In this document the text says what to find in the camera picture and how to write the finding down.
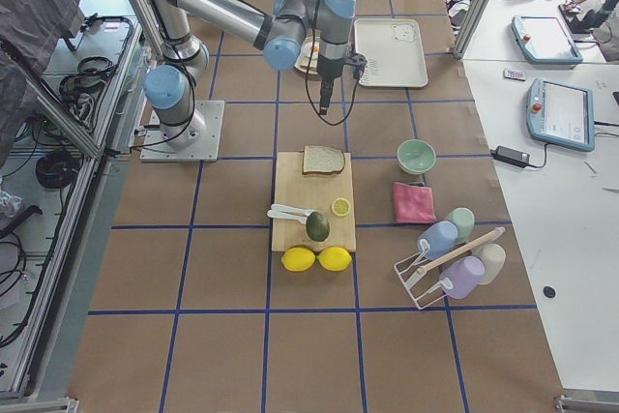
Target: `black adapter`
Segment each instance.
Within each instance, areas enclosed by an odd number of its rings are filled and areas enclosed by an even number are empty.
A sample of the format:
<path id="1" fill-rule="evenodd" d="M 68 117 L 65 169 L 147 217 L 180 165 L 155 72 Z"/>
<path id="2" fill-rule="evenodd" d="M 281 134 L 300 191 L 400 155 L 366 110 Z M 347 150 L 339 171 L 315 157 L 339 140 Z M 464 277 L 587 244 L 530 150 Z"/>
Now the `black adapter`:
<path id="1" fill-rule="evenodd" d="M 530 155 L 526 152 L 520 152 L 508 147 L 503 147 L 502 145 L 497 145 L 496 149 L 490 150 L 490 154 L 495 160 L 517 166 L 518 168 L 530 166 Z"/>

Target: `slice of bread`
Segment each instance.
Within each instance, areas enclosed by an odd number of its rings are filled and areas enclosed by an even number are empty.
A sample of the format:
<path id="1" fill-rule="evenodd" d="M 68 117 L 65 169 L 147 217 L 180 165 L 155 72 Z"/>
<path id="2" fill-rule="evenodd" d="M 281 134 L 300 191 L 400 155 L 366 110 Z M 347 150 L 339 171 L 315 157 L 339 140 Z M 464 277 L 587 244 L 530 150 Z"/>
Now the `slice of bread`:
<path id="1" fill-rule="evenodd" d="M 338 174 L 344 170 L 344 154 L 340 149 L 306 145 L 303 151 L 303 174 Z"/>

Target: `red napkin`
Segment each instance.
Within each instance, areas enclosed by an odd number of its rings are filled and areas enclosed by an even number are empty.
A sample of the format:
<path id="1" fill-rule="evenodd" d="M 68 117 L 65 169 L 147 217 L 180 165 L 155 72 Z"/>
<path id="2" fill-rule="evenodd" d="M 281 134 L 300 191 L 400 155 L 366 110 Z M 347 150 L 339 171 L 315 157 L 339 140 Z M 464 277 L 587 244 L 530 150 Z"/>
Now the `red napkin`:
<path id="1" fill-rule="evenodd" d="M 431 188 L 394 183 L 394 204 L 397 222 L 436 222 Z"/>

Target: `green bowl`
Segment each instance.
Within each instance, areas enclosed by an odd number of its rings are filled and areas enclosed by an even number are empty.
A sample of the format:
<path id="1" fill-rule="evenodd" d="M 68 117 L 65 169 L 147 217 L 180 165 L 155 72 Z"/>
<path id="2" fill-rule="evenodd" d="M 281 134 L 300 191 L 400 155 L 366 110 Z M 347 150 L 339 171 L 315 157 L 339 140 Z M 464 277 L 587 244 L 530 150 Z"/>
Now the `green bowl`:
<path id="1" fill-rule="evenodd" d="M 434 149 L 420 139 L 408 139 L 398 147 L 399 167 L 408 174 L 424 174 L 436 163 Z"/>

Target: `green cup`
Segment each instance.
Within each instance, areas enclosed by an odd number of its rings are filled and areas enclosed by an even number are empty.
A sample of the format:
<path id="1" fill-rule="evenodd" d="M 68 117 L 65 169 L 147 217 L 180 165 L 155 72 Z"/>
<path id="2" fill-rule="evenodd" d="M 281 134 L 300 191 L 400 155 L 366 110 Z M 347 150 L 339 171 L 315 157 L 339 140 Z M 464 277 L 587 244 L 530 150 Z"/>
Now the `green cup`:
<path id="1" fill-rule="evenodd" d="M 468 208 L 459 207 L 452 210 L 450 214 L 445 217 L 445 220 L 456 225 L 456 244 L 468 242 L 468 238 L 471 236 L 471 232 L 473 232 L 473 227 L 475 226 L 475 215 L 473 212 Z"/>

